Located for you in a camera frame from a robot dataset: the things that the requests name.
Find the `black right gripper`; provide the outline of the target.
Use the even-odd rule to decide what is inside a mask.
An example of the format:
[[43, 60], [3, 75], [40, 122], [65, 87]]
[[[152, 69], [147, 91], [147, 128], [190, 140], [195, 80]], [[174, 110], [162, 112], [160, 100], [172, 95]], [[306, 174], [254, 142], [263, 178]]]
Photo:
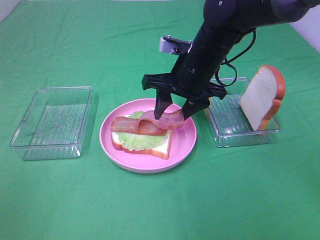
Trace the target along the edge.
[[210, 81], [225, 59], [225, 54], [200, 56], [185, 53], [178, 57], [171, 72], [145, 74], [141, 82], [142, 88], [156, 90], [154, 118], [159, 120], [173, 103], [172, 94], [187, 99], [182, 107], [185, 120], [208, 108], [208, 98], [223, 99], [227, 94], [225, 87], [221, 83]]

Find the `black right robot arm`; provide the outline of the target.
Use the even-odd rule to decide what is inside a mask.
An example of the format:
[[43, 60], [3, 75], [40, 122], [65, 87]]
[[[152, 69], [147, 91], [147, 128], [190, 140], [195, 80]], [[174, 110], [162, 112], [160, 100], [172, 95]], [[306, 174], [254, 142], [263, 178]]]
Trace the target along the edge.
[[156, 89], [155, 119], [160, 119], [172, 104], [172, 94], [186, 99], [182, 107], [185, 119], [209, 106], [210, 97], [223, 99], [222, 83], [210, 80], [222, 63], [229, 64], [232, 47], [257, 27], [300, 20], [318, 0], [207, 0], [204, 22], [193, 41], [170, 36], [160, 39], [159, 50], [178, 56], [171, 72], [146, 74], [142, 88]]

